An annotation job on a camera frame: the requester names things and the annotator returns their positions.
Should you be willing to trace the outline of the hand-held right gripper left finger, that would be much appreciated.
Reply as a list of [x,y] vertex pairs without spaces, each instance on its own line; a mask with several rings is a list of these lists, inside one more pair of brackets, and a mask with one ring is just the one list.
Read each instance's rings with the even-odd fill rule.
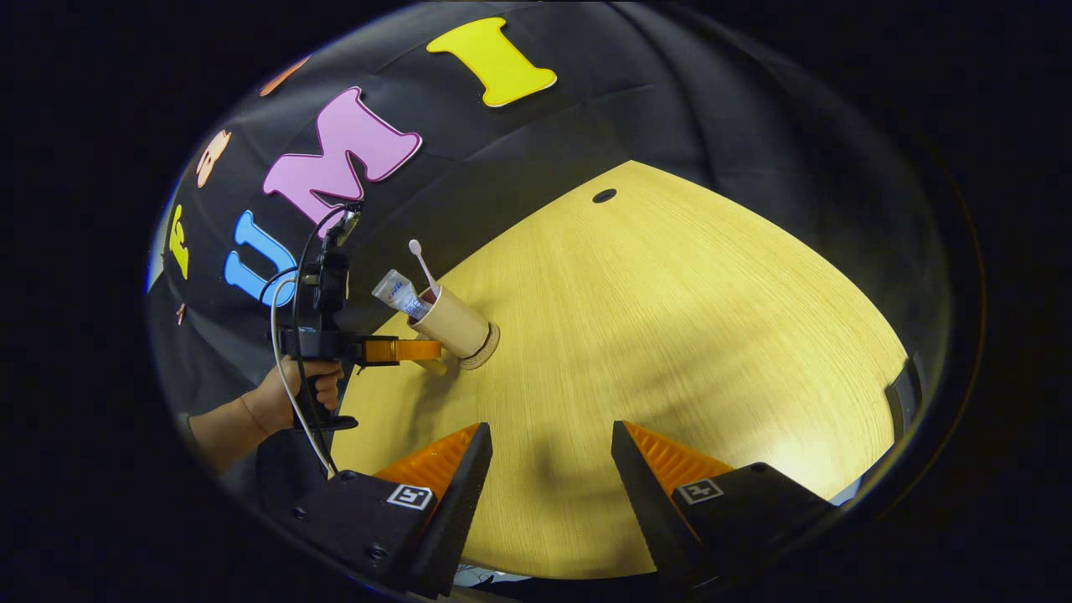
[[478,421],[372,476],[341,471],[291,509],[291,534],[378,595],[449,595],[492,454]]

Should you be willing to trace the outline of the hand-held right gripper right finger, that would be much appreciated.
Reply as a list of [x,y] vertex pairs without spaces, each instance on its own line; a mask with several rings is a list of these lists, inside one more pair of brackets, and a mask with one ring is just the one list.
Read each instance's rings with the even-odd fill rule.
[[611,454],[662,592],[753,580],[838,508],[763,461],[734,468],[632,421]]

